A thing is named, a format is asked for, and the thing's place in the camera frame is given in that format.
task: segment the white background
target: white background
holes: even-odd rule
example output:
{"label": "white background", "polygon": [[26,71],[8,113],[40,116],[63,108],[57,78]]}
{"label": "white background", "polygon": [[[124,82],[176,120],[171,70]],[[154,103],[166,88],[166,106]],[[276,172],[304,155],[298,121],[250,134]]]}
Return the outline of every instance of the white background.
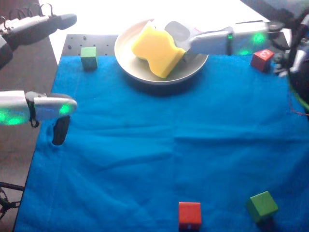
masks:
{"label": "white background", "polygon": [[[240,0],[40,0],[43,3],[52,4],[54,14],[77,15],[74,26],[50,35],[57,63],[67,34],[120,34],[138,21],[156,17],[185,19],[202,31],[218,30],[238,22],[267,21]],[[48,5],[42,10],[50,15]]]}

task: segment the cube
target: cube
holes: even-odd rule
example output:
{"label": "cube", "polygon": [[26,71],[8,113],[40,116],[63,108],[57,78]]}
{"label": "cube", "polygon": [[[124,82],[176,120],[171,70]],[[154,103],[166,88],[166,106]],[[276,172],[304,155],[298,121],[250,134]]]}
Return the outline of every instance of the cube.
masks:
{"label": "cube", "polygon": [[275,55],[272,51],[265,49],[253,54],[250,65],[261,72],[270,69],[271,58]]}
{"label": "cube", "polygon": [[179,229],[199,230],[201,224],[201,204],[193,202],[179,202]]}
{"label": "cube", "polygon": [[81,60],[84,70],[94,70],[98,67],[98,57],[96,47],[83,47]]}
{"label": "cube", "polygon": [[278,206],[268,191],[253,196],[247,202],[247,209],[256,223],[269,218],[278,211]]}

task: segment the plate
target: plate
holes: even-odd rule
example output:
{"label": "plate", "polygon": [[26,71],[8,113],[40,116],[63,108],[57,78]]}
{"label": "plate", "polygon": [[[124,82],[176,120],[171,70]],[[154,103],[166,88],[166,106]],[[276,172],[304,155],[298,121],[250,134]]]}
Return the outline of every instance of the plate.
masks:
{"label": "plate", "polygon": [[133,78],[151,85],[176,84],[196,74],[205,64],[208,55],[199,54],[189,62],[181,60],[167,78],[162,79],[150,71],[146,60],[142,60],[133,54],[131,50],[133,43],[146,23],[152,20],[148,19],[139,22],[129,27],[117,37],[115,42],[115,56],[122,69]]}

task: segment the yellow object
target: yellow object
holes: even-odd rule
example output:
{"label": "yellow object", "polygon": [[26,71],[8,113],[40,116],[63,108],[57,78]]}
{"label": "yellow object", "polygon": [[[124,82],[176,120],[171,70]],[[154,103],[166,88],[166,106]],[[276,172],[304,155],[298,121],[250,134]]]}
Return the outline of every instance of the yellow object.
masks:
{"label": "yellow object", "polygon": [[161,78],[166,78],[185,54],[185,50],[175,46],[173,37],[167,31],[156,30],[151,21],[140,32],[132,52],[146,59],[150,70]]}

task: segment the white surface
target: white surface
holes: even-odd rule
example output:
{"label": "white surface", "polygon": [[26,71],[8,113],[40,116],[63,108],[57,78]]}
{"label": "white surface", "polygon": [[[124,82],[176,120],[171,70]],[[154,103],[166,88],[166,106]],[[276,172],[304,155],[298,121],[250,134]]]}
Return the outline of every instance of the white surface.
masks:
{"label": "white surface", "polygon": [[[120,34],[131,25],[148,18],[168,15],[185,19],[200,30],[217,30],[237,22],[265,20],[264,17],[240,0],[40,0],[53,5],[57,15],[74,13],[77,23],[66,30],[50,35],[51,44],[59,63],[67,34]],[[50,13],[49,6],[42,8]]]}
{"label": "white surface", "polygon": [[120,66],[133,78],[152,85],[171,85],[188,79],[205,64],[208,55],[198,55],[188,62],[180,61],[166,79],[154,75],[145,60],[135,57],[132,45],[150,20],[132,25],[118,36],[115,55]]}

